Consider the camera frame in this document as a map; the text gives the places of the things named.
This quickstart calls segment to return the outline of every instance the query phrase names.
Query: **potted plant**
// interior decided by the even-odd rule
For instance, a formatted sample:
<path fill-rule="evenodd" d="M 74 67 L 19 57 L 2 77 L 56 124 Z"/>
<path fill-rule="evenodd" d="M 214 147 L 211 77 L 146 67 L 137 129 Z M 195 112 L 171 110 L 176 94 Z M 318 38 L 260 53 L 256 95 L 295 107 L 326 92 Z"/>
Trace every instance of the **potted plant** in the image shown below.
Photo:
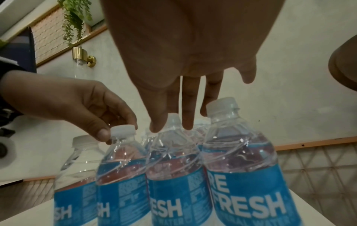
<path fill-rule="evenodd" d="M 62 25 L 65 35 L 64 40 L 70 45 L 73 41 L 74 31 L 77 40 L 82 39 L 84 20 L 92 20 L 90 13 L 90 0 L 57 0 L 64 11 L 64 23 Z"/>

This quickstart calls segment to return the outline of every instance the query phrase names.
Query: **table surface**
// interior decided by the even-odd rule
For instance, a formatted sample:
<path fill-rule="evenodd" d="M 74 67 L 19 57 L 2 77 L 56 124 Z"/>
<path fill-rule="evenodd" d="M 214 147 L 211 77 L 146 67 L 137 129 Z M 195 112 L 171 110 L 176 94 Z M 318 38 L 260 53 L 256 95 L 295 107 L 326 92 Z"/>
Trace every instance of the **table surface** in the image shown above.
<path fill-rule="evenodd" d="M 304 226 L 335 226 L 307 202 L 291 191 Z M 0 222 L 0 226 L 51 226 L 53 225 L 53 199 Z"/>

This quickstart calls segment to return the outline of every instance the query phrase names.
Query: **gold wall sconce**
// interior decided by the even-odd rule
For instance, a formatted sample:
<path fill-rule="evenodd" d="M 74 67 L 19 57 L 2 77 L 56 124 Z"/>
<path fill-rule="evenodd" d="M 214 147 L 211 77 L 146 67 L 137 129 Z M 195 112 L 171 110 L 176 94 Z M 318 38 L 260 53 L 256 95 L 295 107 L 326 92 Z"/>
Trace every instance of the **gold wall sconce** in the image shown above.
<path fill-rule="evenodd" d="M 94 56 L 89 55 L 82 47 L 72 48 L 72 59 L 80 64 L 87 64 L 88 67 L 94 67 L 97 63 L 97 59 Z"/>

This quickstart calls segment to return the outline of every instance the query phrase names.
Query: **paper roll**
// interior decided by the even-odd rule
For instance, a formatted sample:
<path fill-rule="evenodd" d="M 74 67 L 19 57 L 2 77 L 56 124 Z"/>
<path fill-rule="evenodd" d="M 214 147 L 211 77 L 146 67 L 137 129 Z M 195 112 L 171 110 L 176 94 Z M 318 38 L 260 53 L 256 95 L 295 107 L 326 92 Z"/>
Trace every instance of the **paper roll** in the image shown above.
<path fill-rule="evenodd" d="M 7 152 L 0 158 L 0 169 L 9 166 L 16 159 L 15 143 L 7 137 L 0 137 L 0 152 Z"/>

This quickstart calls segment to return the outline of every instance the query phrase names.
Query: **brass fixture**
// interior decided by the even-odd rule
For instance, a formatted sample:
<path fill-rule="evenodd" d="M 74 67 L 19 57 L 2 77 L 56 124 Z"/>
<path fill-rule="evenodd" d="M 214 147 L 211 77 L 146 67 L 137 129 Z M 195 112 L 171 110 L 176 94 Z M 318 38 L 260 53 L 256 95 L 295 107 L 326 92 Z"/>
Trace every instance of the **brass fixture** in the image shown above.
<path fill-rule="evenodd" d="M 80 59 L 87 62 L 88 67 L 94 67 L 97 63 L 97 59 L 94 56 L 89 55 L 86 50 L 82 47 L 73 47 L 72 48 L 72 59 Z"/>

